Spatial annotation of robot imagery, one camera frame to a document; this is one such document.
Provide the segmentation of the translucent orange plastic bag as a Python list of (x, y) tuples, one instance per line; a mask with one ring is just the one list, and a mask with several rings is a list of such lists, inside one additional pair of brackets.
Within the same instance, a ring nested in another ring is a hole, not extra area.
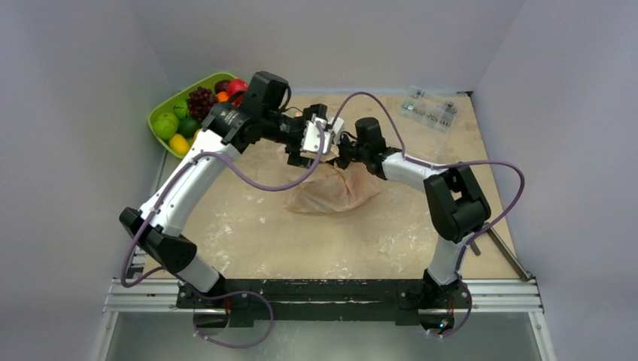
[(346, 169), (321, 163), (302, 183), (284, 192), (283, 206), (296, 213), (342, 213), (380, 192), (380, 180), (361, 163), (351, 163)]

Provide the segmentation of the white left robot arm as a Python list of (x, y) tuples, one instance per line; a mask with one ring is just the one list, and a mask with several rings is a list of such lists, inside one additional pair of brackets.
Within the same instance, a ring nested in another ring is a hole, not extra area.
[[(120, 214), (134, 246), (195, 288), (196, 299), (207, 308), (223, 301), (220, 282), (224, 277), (199, 255), (182, 231), (213, 182), (228, 168), (259, 190), (289, 190), (307, 179), (330, 151), (332, 126), (327, 106), (310, 105), (302, 115), (289, 117), (285, 111), (290, 97), (285, 79), (267, 71), (255, 73), (246, 90), (212, 106), (187, 155), (160, 189), (140, 208), (125, 208)], [(306, 173), (280, 186), (259, 184), (241, 173), (233, 163), (261, 139), (285, 145), (292, 165), (305, 168)]]

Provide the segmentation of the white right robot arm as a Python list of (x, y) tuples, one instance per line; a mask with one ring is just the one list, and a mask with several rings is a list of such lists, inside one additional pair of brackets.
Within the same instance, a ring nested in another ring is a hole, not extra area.
[(433, 306), (451, 298), (460, 281), (460, 267), (466, 243), (477, 235), (491, 217), (491, 207), (467, 165), (446, 168), (428, 165), (387, 145), (378, 120), (373, 117), (355, 123), (356, 135), (343, 132), (335, 141), (340, 168), (354, 162), (384, 180), (422, 192), (427, 198), (430, 219), (438, 234), (435, 251), (424, 270), (421, 295)]

